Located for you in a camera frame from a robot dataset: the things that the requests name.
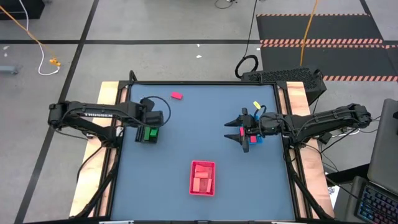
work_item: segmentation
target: wooden table frame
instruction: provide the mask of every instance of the wooden table frame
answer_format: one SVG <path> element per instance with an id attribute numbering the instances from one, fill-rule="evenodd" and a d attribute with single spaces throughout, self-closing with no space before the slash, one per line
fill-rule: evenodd
<path id="1" fill-rule="evenodd" d="M 126 85 L 128 82 L 103 82 L 98 96 L 98 104 L 114 105 L 117 101 L 118 103 L 126 100 L 126 96 L 129 95 Z M 301 82 L 287 82 L 286 90 L 279 88 L 279 99 L 281 110 L 283 114 L 287 114 L 291 110 L 292 114 L 297 115 L 308 115 L 310 110 L 307 103 L 307 97 L 305 95 L 305 90 L 303 83 Z M 286 106 L 285 101 L 290 101 L 290 106 Z M 101 126 L 119 125 L 118 122 L 112 122 L 110 118 L 94 118 L 93 122 Z M 311 139 L 308 143 L 309 146 L 313 146 L 318 149 L 316 140 Z M 95 138 L 88 141 L 86 145 L 85 155 L 83 161 L 92 155 L 97 148 L 100 147 L 100 142 Z M 300 157 L 293 162 L 295 170 L 300 173 L 302 172 L 305 176 L 305 183 L 307 188 L 315 198 L 315 200 L 322 206 L 322 208 L 334 217 L 333 208 L 331 206 L 331 201 L 329 197 L 329 192 L 327 188 L 325 172 L 323 170 L 322 160 L 320 154 L 311 147 L 305 147 L 300 150 Z M 109 172 L 113 159 L 116 154 L 115 149 L 105 149 L 102 148 L 97 155 L 95 155 L 91 161 L 89 161 L 86 166 L 80 172 L 80 178 L 78 180 L 75 196 L 73 198 L 72 207 L 70 210 L 70 216 L 79 213 L 87 202 L 91 199 L 92 195 L 96 192 L 99 187 L 101 179 L 104 179 L 107 172 Z M 290 156 L 294 158 L 294 151 L 290 151 Z M 296 162 L 301 162 L 302 166 L 298 166 Z M 110 187 L 114 183 L 110 183 L 105 190 L 102 199 L 99 201 L 96 209 L 90 213 L 90 216 L 105 216 L 109 213 L 109 203 L 112 199 L 112 194 L 109 193 Z M 300 189 L 295 186 L 295 192 L 297 194 L 297 205 L 299 210 L 299 216 L 302 218 L 307 218 L 313 216 L 317 218 L 317 215 L 312 210 L 312 214 L 309 211 L 308 204 L 304 201 L 303 195 Z"/>

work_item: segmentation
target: yellow cable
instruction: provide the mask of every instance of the yellow cable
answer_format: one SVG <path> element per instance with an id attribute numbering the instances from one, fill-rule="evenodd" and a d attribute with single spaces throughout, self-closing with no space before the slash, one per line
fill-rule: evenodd
<path id="1" fill-rule="evenodd" d="M 313 15 L 315 13 L 315 10 L 317 10 L 317 6 L 318 6 L 318 0 L 315 1 L 315 5 L 313 6 L 313 9 L 312 9 L 312 12 L 311 12 L 311 16 L 310 16 L 310 20 L 309 20 L 308 25 L 307 25 L 307 29 L 305 30 L 305 34 L 304 34 L 304 38 L 303 38 L 303 45 L 301 46 L 300 66 L 303 65 L 305 42 L 307 41 L 307 34 L 308 34 L 308 31 L 310 30 L 312 17 L 313 17 Z"/>
<path id="2" fill-rule="evenodd" d="M 31 34 L 31 33 L 29 32 L 29 30 L 27 30 L 24 26 L 22 26 L 16 19 L 14 19 L 13 16 L 10 15 L 2 6 L 0 6 L 0 9 L 1 9 L 8 17 L 10 17 L 20 28 L 24 29 L 24 30 L 27 32 L 27 34 L 29 35 L 30 38 L 34 39 L 34 40 L 35 40 L 38 44 L 40 44 L 41 46 L 44 46 L 44 47 L 52 54 L 52 57 L 53 57 L 52 60 L 55 59 L 55 61 L 57 61 L 57 57 L 55 56 L 54 52 L 53 52 L 49 47 L 47 47 L 46 45 L 44 45 L 44 44 L 42 44 L 40 41 L 38 41 L 38 40 L 36 39 L 36 37 L 35 37 L 33 34 Z"/>

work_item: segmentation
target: black metal frame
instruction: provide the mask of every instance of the black metal frame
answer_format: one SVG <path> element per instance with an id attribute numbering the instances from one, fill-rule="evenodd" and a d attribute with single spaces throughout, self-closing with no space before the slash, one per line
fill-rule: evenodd
<path id="1" fill-rule="evenodd" d="M 274 94 L 275 94 L 275 103 L 276 103 L 276 107 L 277 107 L 277 112 L 281 113 L 282 112 L 282 104 L 280 102 L 280 96 L 279 96 L 279 92 L 278 92 L 278 87 L 282 88 L 283 92 L 284 92 L 284 100 L 285 100 L 285 104 L 286 104 L 286 108 L 287 108 L 287 112 L 288 114 L 292 114 L 292 109 L 290 106 L 290 100 L 289 100 L 289 95 L 287 93 L 287 89 L 285 87 L 285 85 L 278 85 L 277 82 L 264 82 L 264 83 L 253 83 L 253 82 L 239 82 L 239 81 L 231 81 L 231 82 L 214 82 L 214 81 L 209 81 L 209 82 L 191 82 L 191 81 L 186 81 L 186 82 L 178 82 L 178 81 L 164 81 L 164 82 L 158 82 L 158 81 L 137 81 L 137 78 L 135 77 L 134 73 L 130 73 L 130 80 L 128 81 L 119 81 L 119 85 L 118 85 L 118 92 L 116 95 L 116 100 L 115 103 L 120 103 L 121 97 L 122 97 L 122 93 L 123 90 L 127 90 L 126 93 L 126 101 L 130 100 L 131 98 L 131 88 L 134 84 L 142 84 L 142 85 L 252 85 L 252 86 L 259 86 L 259 85 L 271 85 L 274 89 Z M 116 120 L 113 119 L 112 126 L 116 125 Z M 290 150 L 288 145 L 285 144 L 283 137 L 281 136 L 281 140 L 283 142 L 283 150 Z M 121 156 L 121 148 L 120 149 L 116 149 L 116 154 L 115 154 L 115 158 L 114 161 L 117 162 L 116 164 L 116 175 L 114 177 L 114 179 L 112 180 L 112 182 L 109 184 L 110 188 L 109 188 L 109 197 L 108 197 L 108 201 L 107 201 L 107 207 L 106 207 L 106 214 L 105 216 L 99 217 L 99 213 L 100 213 L 100 205 L 102 203 L 102 199 L 99 199 L 96 207 L 94 208 L 94 217 L 90 217 L 90 218 L 73 218 L 73 219 L 69 219 L 69 220 L 54 220 L 54 221 L 46 221 L 46 222 L 37 222 L 35 224 L 38 223 L 43 223 L 43 224 L 47 224 L 47 223 L 59 223 L 59 224 L 66 224 L 66 223 L 99 223 L 99 222 L 105 222 L 105 221 L 110 221 L 110 216 L 111 216 L 111 212 L 112 212 L 112 208 L 113 208 L 113 199 L 114 199 L 114 191 L 115 191 L 115 186 L 116 186 L 116 180 L 117 180 L 117 176 L 118 176 L 118 169 L 119 169 L 119 158 Z M 106 149 L 106 155 L 104 158 L 104 164 L 103 164 L 103 170 L 101 172 L 101 179 L 99 181 L 99 184 L 102 184 L 108 168 L 109 168 L 109 159 L 111 158 L 111 151 L 112 149 Z M 288 165 L 288 162 L 291 161 L 290 158 L 290 154 L 286 155 L 286 166 Z M 305 183 L 305 175 L 304 175 L 304 171 L 303 171 L 303 165 L 302 165 L 302 160 L 301 160 L 301 156 L 300 156 L 300 151 L 296 151 L 295 152 L 295 156 L 297 157 L 296 162 L 297 162 L 297 169 L 298 169 L 298 173 L 300 176 L 301 181 L 304 183 L 304 185 L 306 185 Z M 294 210 L 294 216 L 295 216 L 295 220 L 305 220 L 308 221 L 308 223 L 333 223 L 332 222 L 324 222 L 321 220 L 312 220 L 312 210 L 307 202 L 307 200 L 304 199 L 304 203 L 305 203 L 305 211 L 307 214 L 307 217 L 309 218 L 302 218 L 300 216 L 300 208 L 299 208 L 299 203 L 298 203 L 298 198 L 297 198 L 297 191 L 296 191 L 296 187 L 295 187 L 295 182 L 292 178 L 292 174 L 289 172 L 289 169 L 287 168 L 287 175 L 288 175 L 288 179 L 289 179 L 289 187 L 290 187 L 290 193 L 291 193 L 291 197 L 292 197 L 292 205 L 293 205 L 293 210 Z M 210 223 L 219 223 L 219 224 L 225 224 L 225 223 L 242 223 L 242 224 L 258 224 L 258 223 L 271 223 L 271 222 L 262 222 L 262 221 L 237 221 L 237 222 L 229 222 L 229 221 L 208 221 L 208 220 L 197 220 L 197 221 L 134 221 L 134 223 L 192 223 L 192 224 L 200 224 L 200 223 L 204 223 L 204 224 L 210 224 Z"/>
<path id="2" fill-rule="evenodd" d="M 179 81 L 161 81 L 161 82 L 160 81 L 137 81 L 133 74 L 133 76 L 132 75 L 130 76 L 130 80 L 119 82 L 118 95 L 117 95 L 118 100 L 120 100 L 122 90 L 125 87 L 127 87 L 126 100 L 130 100 L 131 88 L 134 84 L 141 84 L 141 85 L 237 85 L 237 86 L 239 86 L 239 85 L 241 85 L 241 86 L 244 86 L 244 85 L 245 86 L 247 86 L 247 85 L 252 85 L 252 86 L 270 85 L 274 89 L 277 112 L 278 113 L 282 112 L 282 105 L 280 102 L 280 97 L 279 97 L 279 92 L 278 92 L 279 86 L 277 85 L 276 82 L 253 83 L 253 82 L 239 82 L 239 81 L 237 81 L 237 82 L 235 82 L 235 81 L 230 81 L 230 82 L 222 82 L 222 81 L 221 82 L 218 82 L 218 81 L 201 81 L 201 82 L 197 82 L 197 81 L 184 81 L 184 82 L 179 82 Z M 283 91 L 284 91 L 284 96 L 285 96 L 285 104 L 286 104 L 287 112 L 289 114 L 292 114 L 292 109 L 290 107 L 290 100 L 289 100 L 289 96 L 287 93 L 287 89 L 283 89 Z M 116 156 L 121 155 L 121 150 L 122 149 L 119 150 L 119 153 L 117 153 Z M 297 151 L 295 156 L 297 156 L 297 168 L 298 168 L 298 173 L 300 175 L 301 181 L 306 185 L 300 152 Z M 291 160 L 289 157 L 286 158 L 286 163 L 288 163 L 288 161 Z M 294 182 L 292 175 L 290 174 L 289 171 L 287 171 L 287 174 L 288 174 L 288 179 L 289 179 L 289 187 L 290 187 L 290 193 L 291 193 L 291 197 L 292 197 L 294 216 L 295 216 L 295 219 L 298 220 L 302 217 L 300 216 L 300 208 L 299 208 L 299 203 L 298 203 L 298 198 L 297 198 L 297 191 L 295 188 L 295 182 Z M 116 175 L 115 179 L 112 181 L 111 188 L 109 190 L 108 206 L 106 208 L 106 216 L 107 217 L 110 216 L 111 212 L 112 212 L 116 179 L 117 179 L 117 175 Z M 304 203 L 305 203 L 305 210 L 306 210 L 307 217 L 312 218 L 312 210 L 311 210 L 307 200 L 304 200 Z"/>

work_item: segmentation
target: blue table surface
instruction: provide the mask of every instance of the blue table surface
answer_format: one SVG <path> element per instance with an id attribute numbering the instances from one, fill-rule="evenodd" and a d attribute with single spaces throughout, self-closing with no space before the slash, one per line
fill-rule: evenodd
<path id="1" fill-rule="evenodd" d="M 157 144 L 135 142 L 136 128 L 126 129 L 112 220 L 294 220 L 281 136 L 250 145 L 249 153 L 223 136 L 238 133 L 224 124 L 242 107 L 253 114 L 253 101 L 276 112 L 272 86 L 132 86 L 132 101 L 152 95 L 167 100 L 172 116 Z M 154 101 L 166 119 L 167 107 Z M 188 193 L 193 160 L 216 163 L 214 197 Z"/>

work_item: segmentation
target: green block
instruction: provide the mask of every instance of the green block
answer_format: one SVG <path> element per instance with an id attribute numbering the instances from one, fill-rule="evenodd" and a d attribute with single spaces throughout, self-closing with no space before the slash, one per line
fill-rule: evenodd
<path id="1" fill-rule="evenodd" d="M 156 137 L 156 136 L 157 136 L 157 128 L 151 129 L 151 131 L 150 131 L 150 136 L 151 136 L 151 137 Z"/>
<path id="2" fill-rule="evenodd" d="M 150 127 L 145 127 L 145 133 L 144 133 L 144 140 L 145 141 L 149 140 L 149 134 L 150 134 Z"/>

